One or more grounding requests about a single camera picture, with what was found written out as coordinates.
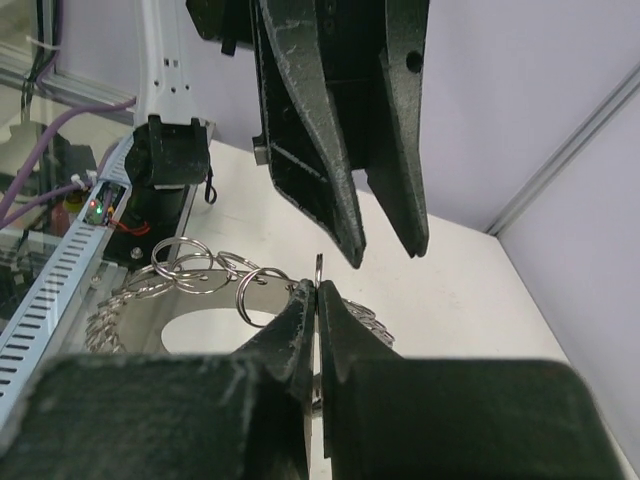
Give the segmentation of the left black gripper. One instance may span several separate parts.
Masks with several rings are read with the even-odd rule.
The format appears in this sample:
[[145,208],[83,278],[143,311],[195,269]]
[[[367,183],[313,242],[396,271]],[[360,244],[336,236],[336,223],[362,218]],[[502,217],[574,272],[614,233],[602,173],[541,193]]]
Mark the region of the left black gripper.
[[424,256],[429,226],[419,142],[429,3],[189,1],[186,7],[200,37],[219,42],[223,54],[239,46],[254,51],[276,190],[359,268],[366,239],[351,170],[367,166],[368,186],[404,249]]

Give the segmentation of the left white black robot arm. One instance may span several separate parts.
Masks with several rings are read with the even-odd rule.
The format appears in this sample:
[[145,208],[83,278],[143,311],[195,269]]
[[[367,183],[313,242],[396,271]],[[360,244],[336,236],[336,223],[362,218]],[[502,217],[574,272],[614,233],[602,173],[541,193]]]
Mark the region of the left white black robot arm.
[[419,153],[425,1],[140,1],[141,87],[131,181],[147,189],[202,183],[209,135],[197,109],[186,11],[224,55],[254,53],[258,162],[275,189],[323,229],[353,266],[366,248],[353,173],[362,171],[406,252],[429,227]]

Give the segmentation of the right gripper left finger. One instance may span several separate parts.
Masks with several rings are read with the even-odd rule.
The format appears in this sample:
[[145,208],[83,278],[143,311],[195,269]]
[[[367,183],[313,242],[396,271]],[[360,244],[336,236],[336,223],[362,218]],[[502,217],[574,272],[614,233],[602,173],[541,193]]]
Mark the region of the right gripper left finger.
[[306,479],[316,290],[227,355],[68,355],[1,434],[5,479]]

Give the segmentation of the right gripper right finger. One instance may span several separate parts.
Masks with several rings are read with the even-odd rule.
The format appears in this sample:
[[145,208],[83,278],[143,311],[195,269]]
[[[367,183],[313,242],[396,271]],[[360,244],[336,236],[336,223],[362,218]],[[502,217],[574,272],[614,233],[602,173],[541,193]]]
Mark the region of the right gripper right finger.
[[336,479],[620,479],[589,389],[537,359],[406,359],[336,286],[317,293],[324,452]]

